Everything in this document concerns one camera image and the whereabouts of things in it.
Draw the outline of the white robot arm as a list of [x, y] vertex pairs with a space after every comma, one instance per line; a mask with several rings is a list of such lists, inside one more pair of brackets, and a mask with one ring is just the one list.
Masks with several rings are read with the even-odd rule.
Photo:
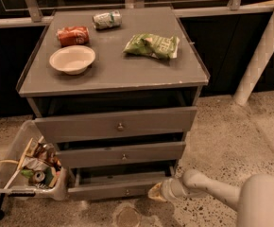
[[179, 178], [155, 184], [148, 197], [154, 201], [177, 201], [182, 197], [209, 194], [237, 213], [236, 227], [274, 227], [274, 176], [256, 174], [241, 187], [213, 180], [189, 169]]

